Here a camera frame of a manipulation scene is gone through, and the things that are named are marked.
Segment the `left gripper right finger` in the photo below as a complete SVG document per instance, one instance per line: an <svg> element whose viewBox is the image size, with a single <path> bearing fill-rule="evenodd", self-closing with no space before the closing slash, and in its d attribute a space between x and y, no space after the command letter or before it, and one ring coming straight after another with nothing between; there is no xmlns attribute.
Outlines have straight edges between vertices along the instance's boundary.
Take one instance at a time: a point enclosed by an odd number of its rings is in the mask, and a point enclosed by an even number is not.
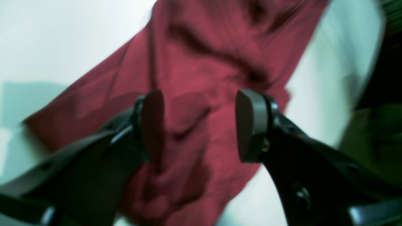
<svg viewBox="0 0 402 226"><path fill-rule="evenodd" d="M260 163L277 189L289 226L400 226L401 189L310 138L260 92L236 94L241 162Z"/></svg>

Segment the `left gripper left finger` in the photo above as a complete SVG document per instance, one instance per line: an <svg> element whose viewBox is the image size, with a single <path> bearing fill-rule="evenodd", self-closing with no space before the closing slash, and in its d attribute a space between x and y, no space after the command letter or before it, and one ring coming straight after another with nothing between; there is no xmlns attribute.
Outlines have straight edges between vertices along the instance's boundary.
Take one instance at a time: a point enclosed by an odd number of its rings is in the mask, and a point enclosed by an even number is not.
<svg viewBox="0 0 402 226"><path fill-rule="evenodd" d="M1 185L6 226L112 226L132 176L152 159L152 132L163 125L164 98L137 98L100 131Z"/></svg>

